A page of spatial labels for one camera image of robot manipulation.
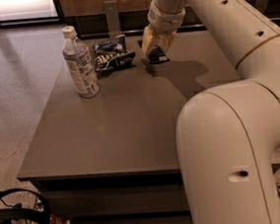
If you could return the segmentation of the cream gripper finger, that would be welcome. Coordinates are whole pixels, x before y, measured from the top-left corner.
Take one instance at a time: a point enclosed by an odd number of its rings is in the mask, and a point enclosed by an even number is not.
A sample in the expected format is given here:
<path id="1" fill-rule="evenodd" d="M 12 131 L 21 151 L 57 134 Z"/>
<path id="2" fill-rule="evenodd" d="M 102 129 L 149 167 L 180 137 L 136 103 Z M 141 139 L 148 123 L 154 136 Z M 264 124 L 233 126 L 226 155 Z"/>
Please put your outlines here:
<path id="1" fill-rule="evenodd" d="M 151 26 L 147 26 L 143 33 L 142 38 L 142 53 L 143 53 L 143 63 L 148 64 L 156 64 L 158 61 L 158 43 L 159 36 L 156 32 L 154 32 Z"/>
<path id="2" fill-rule="evenodd" d="M 166 34 L 164 36 L 160 36 L 159 47 L 163 52 L 167 52 L 169 48 L 172 46 L 173 41 L 175 40 L 177 33 Z"/>

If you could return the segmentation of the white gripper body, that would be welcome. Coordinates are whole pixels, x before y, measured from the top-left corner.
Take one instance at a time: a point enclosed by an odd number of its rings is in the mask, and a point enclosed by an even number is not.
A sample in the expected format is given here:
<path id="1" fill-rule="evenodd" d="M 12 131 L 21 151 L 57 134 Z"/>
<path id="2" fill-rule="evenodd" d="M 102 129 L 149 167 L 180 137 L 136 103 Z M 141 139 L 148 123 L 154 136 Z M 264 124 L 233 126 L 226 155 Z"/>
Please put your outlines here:
<path id="1" fill-rule="evenodd" d="M 155 1 L 152 1 L 150 4 L 148 21 L 153 31 L 159 35 L 175 33 L 182 25 L 182 21 L 186 13 L 185 10 L 181 9 L 175 14 L 170 14 L 161 11 Z"/>

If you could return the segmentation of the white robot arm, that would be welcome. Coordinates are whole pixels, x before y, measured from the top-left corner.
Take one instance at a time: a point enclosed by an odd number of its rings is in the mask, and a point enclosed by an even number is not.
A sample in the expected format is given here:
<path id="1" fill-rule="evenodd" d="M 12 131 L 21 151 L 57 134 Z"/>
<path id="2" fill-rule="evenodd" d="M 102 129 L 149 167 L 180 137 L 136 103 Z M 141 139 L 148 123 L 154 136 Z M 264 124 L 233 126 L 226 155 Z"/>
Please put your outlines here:
<path id="1" fill-rule="evenodd" d="M 193 224 L 280 224 L 280 27 L 245 0 L 153 0 L 142 51 L 168 50 L 189 5 L 238 71 L 182 108 L 176 146 Z"/>

